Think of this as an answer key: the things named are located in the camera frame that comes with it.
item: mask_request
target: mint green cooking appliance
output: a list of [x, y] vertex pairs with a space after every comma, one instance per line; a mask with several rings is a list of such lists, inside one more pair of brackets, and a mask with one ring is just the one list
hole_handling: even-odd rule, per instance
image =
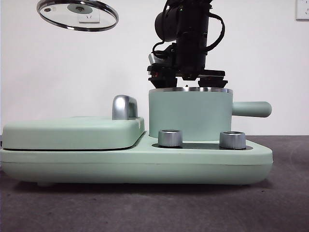
[[[153, 135], [144, 131], [144, 120], [137, 115], [136, 100], [125, 95], [115, 97], [111, 118], [72, 117], [9, 123], [3, 129], [2, 169], [13, 178], [37, 182], [40, 186], [53, 183], [244, 185], [265, 179], [273, 162], [269, 148], [246, 141], [245, 149], [224, 149], [219, 146], [219, 134], [230, 129], [232, 113], [240, 111], [242, 105], [248, 105], [246, 112], [241, 111], [242, 114], [257, 116], [256, 109], [259, 108], [259, 116], [266, 116], [271, 110], [269, 104], [233, 104], [232, 91], [227, 89], [184, 90], [150, 91]], [[184, 95], [183, 100], [188, 99], [183, 103], [190, 105], [190, 112], [195, 107], [191, 101], [199, 98], [206, 102], [205, 108], [196, 113], [195, 123], [183, 123], [185, 118], [181, 114], [184, 111], [180, 110], [183, 104], [179, 105], [179, 109], [169, 109], [165, 113], [165, 107], [175, 101], [175, 96], [181, 99], [180, 94]], [[162, 104], [160, 95], [167, 105]], [[224, 106], [216, 114], [225, 116], [218, 115], [216, 125], [210, 128], [215, 134], [211, 136], [207, 126], [210, 124], [205, 123], [202, 128], [199, 121], [211, 117], [207, 118], [207, 111], [204, 116], [199, 116], [204, 109], [215, 110], [215, 106], [207, 103], [213, 98]], [[168, 114], [171, 110], [178, 112], [176, 115], [179, 117]], [[162, 129], [182, 130], [183, 147], [159, 146], [156, 134]]]

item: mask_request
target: gray carpet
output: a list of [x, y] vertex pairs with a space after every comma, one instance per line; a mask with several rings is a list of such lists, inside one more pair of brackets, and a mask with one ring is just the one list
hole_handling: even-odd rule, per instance
[[249, 136], [273, 150], [251, 186], [58, 184], [1, 172], [1, 232], [309, 232], [309, 136]]

